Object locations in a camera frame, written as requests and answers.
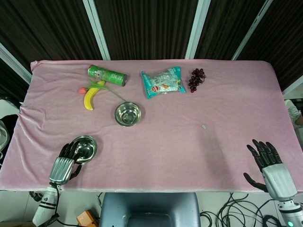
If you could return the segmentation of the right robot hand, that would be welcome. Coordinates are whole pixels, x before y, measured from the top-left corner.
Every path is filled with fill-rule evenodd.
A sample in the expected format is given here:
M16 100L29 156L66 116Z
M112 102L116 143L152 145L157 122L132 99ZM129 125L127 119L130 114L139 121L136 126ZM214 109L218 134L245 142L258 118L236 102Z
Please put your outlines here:
M270 142L252 140L255 147L247 145L262 174L264 183L258 183L248 173L243 176L253 187L269 193L276 201L291 200L297 188L287 166L282 162L277 149Z

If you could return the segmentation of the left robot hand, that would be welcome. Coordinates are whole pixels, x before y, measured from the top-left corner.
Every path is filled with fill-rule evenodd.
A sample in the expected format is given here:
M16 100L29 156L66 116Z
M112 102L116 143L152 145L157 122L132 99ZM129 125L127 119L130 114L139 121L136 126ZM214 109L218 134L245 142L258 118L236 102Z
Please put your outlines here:
M51 186L56 187L57 185L67 184L69 180L75 178L80 173L82 165L78 165L73 171L74 165L80 157L80 153L75 154L78 144L79 142L71 142L63 146L49 175Z

